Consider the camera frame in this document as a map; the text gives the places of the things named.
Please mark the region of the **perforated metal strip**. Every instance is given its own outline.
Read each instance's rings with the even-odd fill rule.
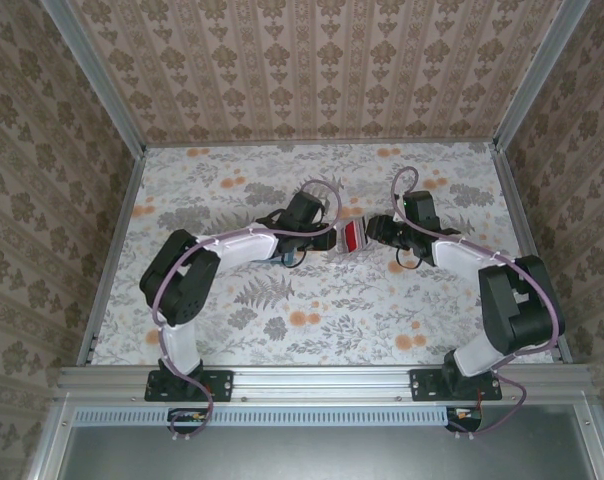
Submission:
[[[76,427],[166,426],[167,407],[82,407]],[[283,408],[227,407],[213,412],[210,426],[428,426],[446,425],[445,407]],[[176,422],[176,425],[192,425]]]

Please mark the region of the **metal corner post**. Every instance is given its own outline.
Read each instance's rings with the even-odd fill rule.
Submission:
[[[80,347],[80,352],[76,362],[78,366],[86,365],[89,358],[91,345],[95,340],[95,336],[100,330],[100,325],[104,319],[104,313],[106,312],[106,306],[109,301],[109,294],[111,292],[111,287],[113,286],[113,279],[115,278],[115,273],[118,268],[120,253],[122,252],[126,231],[129,226],[129,221],[131,220],[133,206],[135,205],[135,198],[138,193],[140,182],[142,181],[144,163],[144,157],[137,160],[133,166],[133,171],[131,172],[129,185],[127,186],[126,194],[124,195],[124,200],[122,201],[120,215],[118,216],[118,223],[115,225],[115,230],[113,231],[113,238],[111,239],[109,253],[106,257],[102,277],[100,278],[98,290],[95,294],[93,308],[91,309],[86,331],[84,332],[82,346]]]
[[[515,179],[513,178],[513,173],[511,172],[506,153],[504,152],[504,149],[496,149],[494,147],[491,149],[491,156],[493,157],[495,170],[498,174],[500,186],[502,187],[502,193],[504,195],[504,202],[509,210],[520,251],[522,255],[537,255],[538,249],[535,246],[533,234],[531,233],[529,222],[526,219],[526,213],[524,212],[524,207],[522,206],[522,201],[520,200],[518,188],[515,184]],[[560,350],[563,362],[573,362],[564,335],[558,339],[558,349]]]
[[[599,480],[604,478],[604,409],[599,403],[587,400],[574,405],[574,410],[589,461]]]
[[[120,136],[131,151],[133,158],[139,160],[144,154],[143,136],[93,50],[82,25],[73,14],[69,2],[67,0],[42,0],[42,3],[111,117],[113,124],[120,132]]]
[[[565,0],[560,5],[551,27],[495,133],[498,149],[506,150],[513,140],[588,5],[589,0]]]

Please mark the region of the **gray panel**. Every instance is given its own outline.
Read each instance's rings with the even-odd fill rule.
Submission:
[[[487,415],[504,412],[488,408]],[[442,427],[75,428],[62,479],[594,479],[572,407],[527,407],[486,437]]]

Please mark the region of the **patterned wall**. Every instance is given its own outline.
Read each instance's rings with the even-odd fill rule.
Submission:
[[[72,0],[149,144],[490,137],[561,0]]]
[[[578,361],[604,402],[604,0],[592,1],[508,150]]]
[[[37,1],[0,2],[0,478],[75,363],[132,159]]]

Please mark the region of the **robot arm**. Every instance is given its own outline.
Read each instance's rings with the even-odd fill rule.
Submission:
[[[307,233],[320,231],[328,226],[321,223],[323,213],[324,206],[320,200],[301,191],[295,194],[286,209],[256,220],[245,227],[244,233],[209,243],[189,257],[184,264],[185,271],[178,270],[169,282],[159,306],[159,313],[167,322],[163,341],[180,372],[192,375],[194,371],[201,370],[202,362],[195,343],[196,322],[192,320],[204,307],[215,276],[242,263],[282,257],[295,250],[330,250],[336,242],[334,229],[311,237],[264,231],[265,228]],[[257,230],[257,233],[249,233],[250,229]],[[169,236],[140,281],[140,289],[149,307],[152,307],[160,284],[180,256],[210,238],[196,237],[186,230],[177,230]]]
[[[406,217],[420,227],[447,236],[460,233],[440,228],[429,192],[411,192],[402,200]],[[367,236],[395,248],[411,249],[422,261],[466,278],[479,289],[484,331],[444,359],[442,377],[451,396],[465,395],[467,387],[475,394],[474,382],[468,379],[485,373],[491,375],[492,368],[505,358],[551,338],[551,318],[535,290],[509,267],[478,254],[457,237],[436,240],[389,215],[373,217],[367,226]],[[559,313],[562,334],[564,319],[542,260],[527,256],[514,262],[550,297]]]

